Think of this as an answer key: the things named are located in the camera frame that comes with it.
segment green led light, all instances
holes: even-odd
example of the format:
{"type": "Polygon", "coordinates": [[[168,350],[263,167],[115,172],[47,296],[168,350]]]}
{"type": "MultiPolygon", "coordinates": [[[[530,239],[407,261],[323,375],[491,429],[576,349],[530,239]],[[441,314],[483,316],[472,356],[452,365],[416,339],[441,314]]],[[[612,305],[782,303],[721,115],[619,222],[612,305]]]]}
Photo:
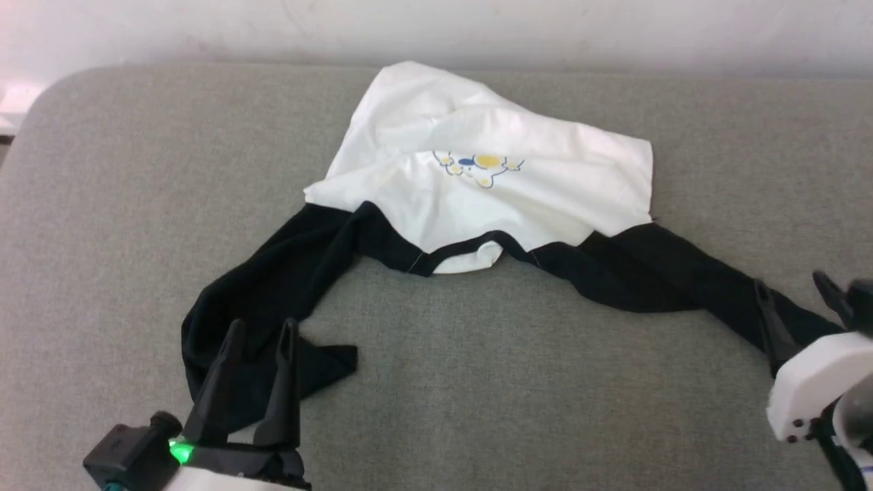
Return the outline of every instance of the green led light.
{"type": "Polygon", "coordinates": [[[194,452],[194,446],[190,443],[184,443],[181,441],[170,441],[169,452],[179,461],[179,465],[184,466],[185,462],[191,458],[191,453],[194,452]]]}

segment cartoon print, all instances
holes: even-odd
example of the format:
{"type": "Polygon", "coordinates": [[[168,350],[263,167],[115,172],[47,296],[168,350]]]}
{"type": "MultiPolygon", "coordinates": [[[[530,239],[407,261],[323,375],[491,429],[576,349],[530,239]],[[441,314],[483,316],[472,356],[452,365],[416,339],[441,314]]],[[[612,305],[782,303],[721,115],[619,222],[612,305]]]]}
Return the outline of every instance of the cartoon print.
{"type": "Polygon", "coordinates": [[[494,187],[494,177],[504,172],[521,170],[523,160],[478,154],[454,156],[451,152],[433,152],[434,158],[450,176],[464,176],[476,181],[483,189],[494,187]]]}

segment gray fabric surface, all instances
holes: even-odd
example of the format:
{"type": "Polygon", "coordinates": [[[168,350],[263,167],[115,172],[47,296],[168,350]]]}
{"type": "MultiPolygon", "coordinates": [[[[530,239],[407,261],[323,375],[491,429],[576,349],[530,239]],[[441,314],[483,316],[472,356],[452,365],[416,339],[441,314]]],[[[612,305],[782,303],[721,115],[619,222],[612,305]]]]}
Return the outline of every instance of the gray fabric surface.
{"type": "Polygon", "coordinates": [[[3,161],[6,160],[6,153],[9,152],[8,145],[0,145],[0,169],[3,168],[3,161]]]}
{"type": "MultiPolygon", "coordinates": [[[[113,424],[187,415],[182,318],[299,209],[374,74],[128,67],[38,100],[0,172],[3,489],[92,489],[113,424]]],[[[873,269],[873,84],[468,75],[651,140],[660,223],[804,307],[825,312],[813,268],[873,269]]],[[[765,358],[704,313],[617,312],[511,259],[362,259],[303,331],[361,348],[303,404],[317,489],[837,489],[770,433],[765,358]]]]}

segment robotic arm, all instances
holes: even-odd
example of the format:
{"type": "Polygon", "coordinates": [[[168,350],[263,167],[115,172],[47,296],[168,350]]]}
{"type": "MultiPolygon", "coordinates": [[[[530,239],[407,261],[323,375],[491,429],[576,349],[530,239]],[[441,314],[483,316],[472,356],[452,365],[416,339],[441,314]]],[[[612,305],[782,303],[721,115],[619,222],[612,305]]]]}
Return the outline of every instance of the robotic arm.
{"type": "Polygon", "coordinates": [[[813,280],[846,332],[805,349],[782,325],[766,286],[755,285],[775,376],[767,419],[780,440],[815,440],[843,489],[873,489],[873,280],[855,280],[848,292],[824,272],[813,280]]]}
{"type": "Polygon", "coordinates": [[[299,326],[285,322],[276,350],[276,378],[252,444],[228,443],[223,428],[230,378],[239,364],[245,324],[234,321],[185,426],[159,411],[151,425],[116,425],[83,465],[106,491],[311,490],[303,479],[298,373],[299,326]]]}

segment yellow circle print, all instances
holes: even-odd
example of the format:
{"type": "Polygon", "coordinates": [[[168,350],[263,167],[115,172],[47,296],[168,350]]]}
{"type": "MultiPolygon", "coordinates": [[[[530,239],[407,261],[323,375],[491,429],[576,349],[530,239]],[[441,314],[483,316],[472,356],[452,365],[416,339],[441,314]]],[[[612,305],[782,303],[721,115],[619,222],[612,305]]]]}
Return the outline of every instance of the yellow circle print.
{"type": "Polygon", "coordinates": [[[500,159],[496,156],[476,156],[476,165],[485,169],[500,165],[500,159]]]}

